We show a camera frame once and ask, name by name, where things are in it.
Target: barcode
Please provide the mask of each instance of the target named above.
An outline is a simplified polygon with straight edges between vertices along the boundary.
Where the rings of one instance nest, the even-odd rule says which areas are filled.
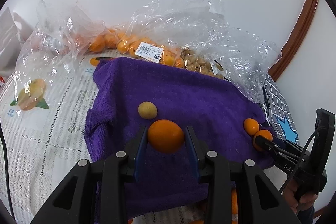
[[[140,46],[140,50],[144,51],[144,52],[149,52],[151,49],[145,46]]]

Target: black cable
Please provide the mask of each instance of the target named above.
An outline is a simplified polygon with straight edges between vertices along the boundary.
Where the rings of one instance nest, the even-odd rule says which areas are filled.
[[[295,165],[295,167],[294,167],[292,173],[290,173],[290,175],[287,177],[286,181],[285,181],[285,182],[283,183],[283,185],[281,186],[281,188],[280,188],[280,190],[279,190],[280,193],[283,192],[283,190],[285,189],[285,187],[287,186],[287,184],[289,183],[289,181],[294,177],[296,171],[297,171],[298,168],[299,168],[300,163],[302,162],[302,159],[303,159],[303,157],[304,157],[304,155],[305,155],[305,153],[306,153],[306,150],[307,150],[308,145],[310,144],[311,140],[313,139],[313,137],[315,137],[316,133],[317,133],[318,131],[320,131],[321,129],[323,129],[323,128],[325,128],[325,127],[318,127],[318,128],[316,128],[315,131],[313,132],[313,134],[312,134],[312,135],[309,137],[309,139],[307,140],[307,142],[306,142],[306,144],[304,145],[304,148],[303,148],[303,150],[302,150],[302,152],[301,152],[300,158],[298,159],[297,164]]]
[[[0,122],[0,139],[1,139],[1,143],[2,143],[3,157],[4,157],[4,160],[5,160],[6,188],[7,188],[7,197],[8,197],[8,203],[9,203],[9,209],[10,209],[10,213],[11,213],[12,217],[14,218],[11,192],[9,190],[9,171],[8,171],[7,147],[6,147],[5,137],[3,136],[3,132],[2,132],[2,128],[1,128],[1,122]]]

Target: brown wooden trim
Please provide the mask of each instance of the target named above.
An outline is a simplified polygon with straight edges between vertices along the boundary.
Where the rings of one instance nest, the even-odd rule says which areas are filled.
[[[323,208],[317,210],[315,213],[314,213],[314,218],[317,218],[319,217],[321,214],[324,213],[325,209],[326,209],[327,206],[324,206]]]
[[[289,36],[287,43],[282,48],[282,58],[268,70],[268,73],[274,81],[276,81],[284,72],[302,44],[313,20],[318,1],[319,0],[305,1],[292,33]]]

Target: purple towel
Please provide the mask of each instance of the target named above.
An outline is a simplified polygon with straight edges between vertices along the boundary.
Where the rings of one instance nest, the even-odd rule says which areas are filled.
[[[85,141],[93,161],[122,150],[140,124],[168,119],[181,128],[191,125],[196,136],[229,160],[253,159],[262,168],[273,160],[256,151],[244,131],[246,118],[265,121],[261,108],[230,82],[200,73],[129,58],[100,61],[93,78],[99,87],[87,113]],[[158,109],[155,120],[142,119],[144,101]],[[199,185],[183,146],[172,155],[147,147],[139,183],[126,183],[128,218],[195,203],[207,197],[207,184]]]

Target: white sticker label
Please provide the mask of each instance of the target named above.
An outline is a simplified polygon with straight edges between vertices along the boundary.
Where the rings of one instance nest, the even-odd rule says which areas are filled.
[[[210,61],[210,65],[211,65],[213,74],[217,75],[219,73],[219,71],[218,71],[216,63],[214,61]]]
[[[161,59],[162,53],[163,48],[159,48],[151,44],[141,42],[138,49],[135,52],[135,55],[141,56],[154,63],[158,63]]]

